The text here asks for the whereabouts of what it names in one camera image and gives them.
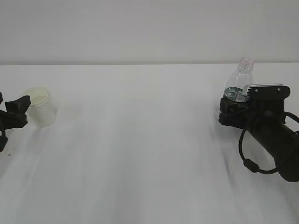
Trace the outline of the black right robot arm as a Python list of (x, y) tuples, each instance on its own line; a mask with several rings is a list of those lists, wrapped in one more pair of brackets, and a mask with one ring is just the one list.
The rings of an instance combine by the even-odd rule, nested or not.
[[(299, 180), (299, 133), (285, 124), (289, 117), (298, 122), (299, 118), (285, 112), (282, 99), (250, 100), (237, 103), (222, 97), (219, 122), (223, 126), (241, 129), (238, 150), (244, 166), (253, 173), (270, 175), (279, 173), (288, 182)], [(275, 167), (263, 170), (243, 153), (243, 138), (249, 133), (274, 159)]]

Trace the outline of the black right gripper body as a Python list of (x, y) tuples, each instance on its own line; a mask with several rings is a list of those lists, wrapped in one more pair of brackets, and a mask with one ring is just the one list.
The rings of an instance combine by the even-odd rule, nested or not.
[(245, 109), (244, 116), (246, 117), (245, 125), (242, 133), (246, 131), (251, 132), (254, 126), (261, 124), (265, 125), (279, 125), (286, 129), (285, 125), (285, 100), (250, 100), (240, 103), (240, 108)]

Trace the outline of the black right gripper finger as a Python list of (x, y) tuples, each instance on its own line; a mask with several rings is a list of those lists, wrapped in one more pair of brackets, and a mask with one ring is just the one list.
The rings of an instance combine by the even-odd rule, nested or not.
[(248, 107), (247, 102), (235, 102), (227, 97), (222, 97), (220, 100), (220, 124), (223, 126), (244, 128), (248, 121), (246, 117)]

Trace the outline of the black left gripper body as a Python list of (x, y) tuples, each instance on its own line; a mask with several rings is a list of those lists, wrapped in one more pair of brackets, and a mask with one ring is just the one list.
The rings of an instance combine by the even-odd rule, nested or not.
[(8, 138), (5, 130), (1, 130), (0, 132), (0, 152), (2, 152), (7, 144)]

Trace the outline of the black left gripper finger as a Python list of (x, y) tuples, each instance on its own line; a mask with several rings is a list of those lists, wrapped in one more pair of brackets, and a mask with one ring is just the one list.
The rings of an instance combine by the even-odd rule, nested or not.
[(28, 123), (26, 112), (30, 105), (29, 95), (5, 102), (6, 111), (0, 111), (0, 130), (23, 128)]
[(2, 93), (0, 92), (0, 104), (3, 102), (3, 96)]

